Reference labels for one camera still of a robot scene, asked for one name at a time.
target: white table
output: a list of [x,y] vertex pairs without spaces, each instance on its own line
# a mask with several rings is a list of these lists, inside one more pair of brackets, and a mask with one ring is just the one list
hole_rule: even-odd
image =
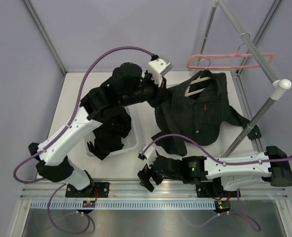
[[[226,71],[225,73],[227,76],[229,104],[242,114],[242,109],[231,73],[229,71]],[[70,118],[83,76],[84,73],[67,73],[49,136],[51,136]],[[90,89],[98,87],[110,76],[111,73],[91,73],[84,85],[82,96],[86,95]],[[165,77],[167,79],[167,84],[172,85],[187,80],[190,77],[190,74],[189,72],[169,72]],[[154,109],[146,102],[130,106],[129,110],[131,112],[131,118],[136,122],[137,127],[140,128],[137,131],[140,140],[138,148],[124,154],[106,157],[104,160],[100,160],[96,157],[89,157],[86,154],[83,139],[69,152],[68,158],[80,169],[87,170],[93,179],[138,179],[137,173],[145,164],[144,161],[137,158],[138,151],[146,144],[149,144],[152,141],[151,137],[160,130],[155,121]],[[210,154],[218,156],[226,151],[241,131],[241,127],[232,126],[227,122],[224,122],[221,125],[217,141],[206,146],[205,149]],[[187,150],[189,156],[203,155],[203,152],[192,144],[187,144]],[[158,152],[166,157],[181,158],[180,156],[166,154],[161,147],[158,147]],[[234,151],[233,155],[248,152],[253,152],[253,147],[251,141],[246,138]]]

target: black cloth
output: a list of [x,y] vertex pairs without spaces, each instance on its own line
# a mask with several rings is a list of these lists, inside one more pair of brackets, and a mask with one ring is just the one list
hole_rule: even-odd
[[[170,98],[155,109],[156,122],[161,132],[154,135],[153,140],[164,134],[177,133],[193,139],[199,145],[207,146],[217,140],[220,124],[223,121],[243,128],[248,125],[249,120],[229,105],[226,74],[213,74],[205,70],[201,78],[211,79],[190,85],[191,81],[201,75],[201,72],[168,89]],[[189,92],[205,89],[198,94],[185,97],[184,94],[189,86]],[[260,138],[259,128],[255,126],[248,137],[251,140]],[[184,140],[179,137],[159,140],[156,145],[163,147],[168,154],[180,156],[187,154]]]
[[87,143],[87,147],[100,160],[103,160],[110,152],[123,148],[122,138],[128,136],[131,130],[131,117],[126,110],[104,122],[101,126],[93,130],[95,135],[94,145]]

